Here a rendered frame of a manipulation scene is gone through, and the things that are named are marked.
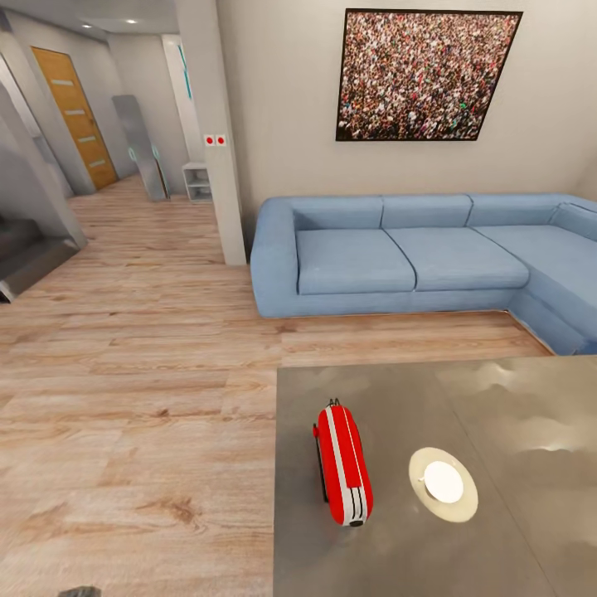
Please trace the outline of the radio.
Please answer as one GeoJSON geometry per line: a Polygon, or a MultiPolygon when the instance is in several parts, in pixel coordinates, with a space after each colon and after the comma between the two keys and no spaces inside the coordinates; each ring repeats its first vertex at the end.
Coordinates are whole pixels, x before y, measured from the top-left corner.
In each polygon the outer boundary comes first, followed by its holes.
{"type": "Polygon", "coordinates": [[[362,442],[352,413],[330,400],[313,425],[323,501],[342,526],[362,526],[371,515],[373,492],[363,458],[362,442]]]}

